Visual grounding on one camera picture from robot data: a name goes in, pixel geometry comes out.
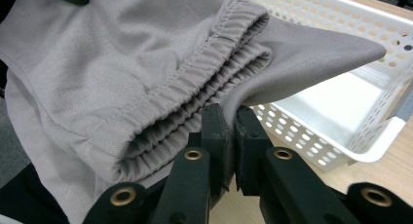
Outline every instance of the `white plastic basket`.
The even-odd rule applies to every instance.
[[[279,19],[349,33],[384,58],[289,98],[253,106],[264,128],[324,171],[379,160],[410,117],[384,119],[413,76],[413,21],[349,0],[251,0]]]

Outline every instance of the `gray fabric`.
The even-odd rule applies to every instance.
[[[12,219],[10,217],[7,217],[7,216],[3,216],[1,214],[0,214],[0,223],[1,224],[21,224],[21,222],[15,219]]]
[[[241,103],[284,98],[384,53],[269,19],[247,0],[17,0],[0,25],[9,116],[72,223],[114,183],[168,175],[203,106],[221,103],[231,130]],[[226,151],[230,177],[231,142]]]

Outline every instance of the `brass insert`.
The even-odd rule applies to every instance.
[[[123,193],[125,193],[128,196],[125,199],[120,199],[119,195]],[[135,197],[136,192],[132,187],[120,188],[118,189],[118,191],[112,194],[112,197],[110,197],[110,203],[114,206],[123,206],[131,203]]]
[[[279,149],[276,152],[274,152],[274,155],[279,158],[279,159],[283,159],[283,160],[290,160],[292,159],[292,154],[288,151]]]
[[[363,188],[361,194],[374,205],[388,207],[393,204],[392,199],[388,195],[374,188]]]
[[[203,153],[201,153],[198,150],[190,150],[185,153],[185,158],[191,161],[195,161],[200,159],[203,156]]]

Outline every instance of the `black cloth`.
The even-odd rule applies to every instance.
[[[32,164],[0,189],[0,214],[24,224],[69,223]]]

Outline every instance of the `table surface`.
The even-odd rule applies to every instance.
[[[376,0],[352,0],[399,17],[413,20],[413,13],[396,6]],[[330,187],[347,193],[349,185],[357,182],[370,182],[385,187],[413,205],[413,146],[410,145],[413,135],[413,120],[410,120],[384,157],[371,164],[356,163],[351,166],[342,165],[330,172],[321,172],[313,168],[315,173]],[[283,144],[273,138],[275,145]],[[259,198],[244,197],[237,192],[235,181],[230,192],[209,214],[211,224],[229,223],[265,223],[259,209]]]

